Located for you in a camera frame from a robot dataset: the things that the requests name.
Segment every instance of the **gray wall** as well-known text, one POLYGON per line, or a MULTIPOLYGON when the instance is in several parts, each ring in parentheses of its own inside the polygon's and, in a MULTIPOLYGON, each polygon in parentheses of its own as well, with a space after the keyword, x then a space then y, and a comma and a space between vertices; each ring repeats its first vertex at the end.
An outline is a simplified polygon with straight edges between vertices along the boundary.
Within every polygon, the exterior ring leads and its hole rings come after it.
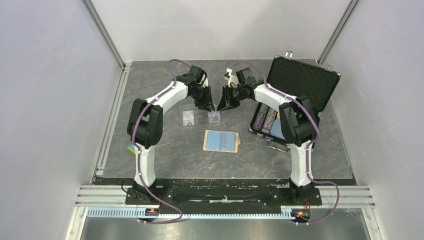
POLYGON ((80 0, 0 3, 0 239, 64 239, 120 70, 80 0))
POLYGON ((424 2, 360 1, 327 64, 332 102, 387 239, 423 239, 424 2))
POLYGON ((92 0, 126 62, 298 59, 323 51, 349 0, 92 0))

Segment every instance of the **metal corner post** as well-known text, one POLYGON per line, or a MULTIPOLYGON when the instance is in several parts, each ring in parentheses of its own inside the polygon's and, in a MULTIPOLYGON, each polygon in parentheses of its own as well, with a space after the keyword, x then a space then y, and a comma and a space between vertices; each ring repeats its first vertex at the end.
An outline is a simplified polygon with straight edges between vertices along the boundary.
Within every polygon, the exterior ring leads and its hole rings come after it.
POLYGON ((331 49, 334 47, 337 39, 339 38, 340 34, 342 33, 343 29, 345 28, 346 23, 348 22, 349 18, 351 17, 353 11, 358 5, 359 0, 350 0, 349 4, 347 5, 346 9, 343 12, 343 15, 341 16, 340 20, 337 23, 337 26, 335 26, 335 29, 330 37, 330 39, 327 42, 327 45, 325 45, 324 50, 321 53, 321 56, 318 58, 318 65, 321 66, 323 62, 326 60, 327 56, 329 55, 331 49))
POLYGON ((119 65, 119 67, 124 70, 125 68, 125 62, 122 59, 121 55, 118 52, 117 47, 115 46, 114 42, 112 41, 111 36, 109 35, 108 31, 106 30, 105 25, 102 22, 102 19, 100 19, 99 14, 96 11, 96 8, 94 7, 94 4, 91 0, 81 0, 84 4, 85 8, 87 9, 87 12, 90 14, 90 17, 95 24, 96 28, 100 32, 101 37, 103 38, 104 42, 107 44, 107 47, 109 48, 110 52, 113 55, 113 58, 115 58, 116 63, 119 65))

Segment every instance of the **blue object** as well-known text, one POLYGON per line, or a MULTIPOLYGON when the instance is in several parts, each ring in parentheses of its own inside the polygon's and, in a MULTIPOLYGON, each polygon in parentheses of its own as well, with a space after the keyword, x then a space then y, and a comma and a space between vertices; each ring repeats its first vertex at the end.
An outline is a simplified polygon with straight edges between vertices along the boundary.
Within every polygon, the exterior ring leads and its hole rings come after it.
POLYGON ((281 120, 278 117, 274 120, 270 133, 274 137, 286 140, 283 136, 283 132, 281 131, 281 120))
POLYGON ((226 131, 208 131, 205 147, 208 150, 233 152, 236 150, 236 133, 226 131))

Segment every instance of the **purple cable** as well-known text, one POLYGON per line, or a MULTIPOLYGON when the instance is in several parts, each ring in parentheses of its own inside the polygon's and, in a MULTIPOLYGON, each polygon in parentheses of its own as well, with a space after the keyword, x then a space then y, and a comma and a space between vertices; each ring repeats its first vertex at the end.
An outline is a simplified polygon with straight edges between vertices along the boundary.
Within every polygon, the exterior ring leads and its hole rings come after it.
POLYGON ((321 137, 321 135, 320 135, 320 130, 318 129, 318 126, 317 126, 317 124, 315 123, 315 121, 314 121, 314 119, 312 118, 312 116, 311 116, 311 114, 306 110, 306 108, 300 103, 300 102, 298 102, 296 99, 294 99, 294 98, 292 98, 292 97, 290 97, 290 96, 287 96, 287 94, 285 94, 284 92, 282 92, 282 91, 279 91, 279 90, 277 90, 277 89, 275 89, 275 88, 273 88, 273 87, 271 87, 270 85, 268 85, 268 83, 267 83, 267 78, 265 77, 265 74, 261 71, 261 69, 259 69, 259 67, 257 67, 256 65, 254 65, 253 63, 250 63, 250 62, 248 62, 248 61, 245 61, 245 60, 239 60, 239 61, 236 61, 236 62, 234 62, 233 64, 231 64, 230 66, 229 66, 229 68, 232 68, 234 65, 236 65, 236 64, 238 64, 238 63, 245 63, 245 64, 249 64, 249 65, 251 65, 252 67, 254 67, 256 70, 258 70, 259 71, 259 73, 262 75, 262 77, 263 77, 263 84, 265 84, 265 87, 268 89, 268 90, 270 90, 271 92, 274 92, 274 93, 276 93, 276 94, 278 94, 278 95, 280 95, 281 97, 283 97, 283 98, 286 98, 287 100, 290 100, 290 101, 292 101, 292 102, 294 102, 300 109, 302 109, 302 111, 305 113, 305 115, 306 115, 306 117, 307 117, 307 119, 310 121, 310 123, 312 124, 312 126, 313 126, 313 129, 315 129, 315 132, 316 132, 316 138, 315 139, 312 139, 311 141, 310 141, 310 143, 308 143, 307 145, 306 145, 306 176, 307 176, 307 178, 312 182, 312 183, 314 183, 314 184, 331 184, 331 185, 333 185, 334 187, 335 187, 335 190, 336 190, 336 192, 337 192, 337 198, 336 198, 336 200, 335 200, 335 204, 334 204, 334 207, 331 209, 331 211, 327 214, 327 215, 325 215, 324 217, 322 217, 322 218, 320 218, 320 219, 317 219, 317 220, 314 220, 314 221, 311 221, 311 222, 307 222, 307 223, 297 223, 297 224, 300 224, 300 225, 309 225, 309 224, 316 224, 316 223, 319 223, 319 222, 321 222, 322 220, 325 220, 325 219, 327 219, 329 216, 331 216, 331 215, 333 215, 333 213, 334 213, 334 211, 336 210, 336 208, 337 208, 337 205, 339 204, 339 198, 340 198, 340 191, 339 191, 339 187, 337 186, 337 184, 335 183, 335 182, 333 182, 333 181, 316 181, 316 180, 314 180, 314 179, 312 179, 312 177, 310 176, 310 174, 309 174, 309 170, 310 170, 310 166, 309 166, 309 147, 310 146, 312 146, 312 144, 314 144, 316 141, 318 141, 319 139, 320 139, 320 137, 321 137))
POLYGON ((178 208, 178 207, 176 207, 176 206, 173 206, 173 205, 171 205, 170 203, 167 203, 166 201, 164 201, 164 200, 162 200, 162 199, 160 199, 159 197, 157 197, 157 196, 155 196, 154 194, 153 194, 153 192, 151 192, 150 190, 149 190, 149 187, 147 187, 147 184, 146 184, 146 182, 143 180, 143 176, 142 176, 142 170, 141 170, 141 159, 142 159, 142 151, 141 151, 141 149, 139 148, 139 146, 136 144, 136 132, 137 132, 137 129, 139 128, 139 125, 140 125, 140 122, 141 122, 141 120, 142 120, 142 117, 143 117, 143 115, 145 114, 145 112, 146 112, 146 110, 153 104, 153 103, 155 103, 156 102, 156 99, 160 99, 161 97, 163 97, 165 94, 167 94, 169 91, 171 91, 172 89, 173 89, 173 87, 177 84, 177 76, 176 76, 176 74, 175 74, 175 72, 172 70, 172 68, 171 68, 171 63, 172 62, 180 62, 180 63, 182 63, 182 64, 184 64, 184 65, 186 65, 187 67, 189 67, 190 68, 190 66, 187 64, 187 63, 185 63, 185 62, 183 62, 183 61, 181 61, 181 60, 178 60, 178 59, 171 59, 171 60, 169 60, 168 61, 168 69, 169 69, 169 72, 171 73, 171 75, 172 75, 172 78, 173 78, 173 84, 172 84, 172 86, 171 87, 168 87, 168 89, 166 89, 165 91, 163 91, 161 94, 159 94, 158 96, 157 96, 157 98, 154 98, 152 101, 150 101, 144 108, 143 108, 143 110, 141 111, 141 113, 140 113, 140 115, 138 116, 138 118, 137 118, 137 121, 135 122, 135 126, 134 126, 134 130, 132 131, 132 136, 131 136, 131 141, 132 141, 132 144, 138 149, 138 151, 137 151, 137 158, 138 158, 138 163, 137 163, 137 165, 138 165, 138 172, 139 172, 139 177, 140 177, 140 180, 141 180, 141 182, 143 183, 143 187, 146 189, 146 191, 148 192, 148 194, 150 194, 150 196, 152 196, 154 199, 156 199, 157 201, 159 201, 160 203, 162 203, 162 204, 164 204, 164 205, 166 205, 166 206, 168 206, 168 207, 170 207, 170 208, 172 208, 172 209, 174 209, 174 210, 176 210, 178 213, 179 213, 179 217, 177 217, 177 218, 174 218, 174 219, 171 219, 171 220, 166 220, 166 221, 153 221, 153 222, 144 222, 145 224, 170 224, 170 223, 174 223, 174 222, 177 222, 178 220, 180 220, 182 217, 183 217, 183 212, 178 208))

